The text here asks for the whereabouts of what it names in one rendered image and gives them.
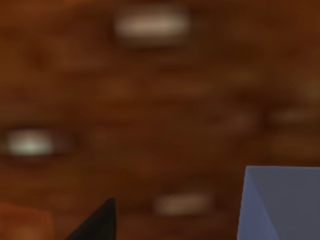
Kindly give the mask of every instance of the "black object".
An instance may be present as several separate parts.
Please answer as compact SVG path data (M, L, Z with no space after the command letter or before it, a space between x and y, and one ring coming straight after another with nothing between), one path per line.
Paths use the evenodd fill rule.
M66 240L115 240L116 223L116 200L110 198Z

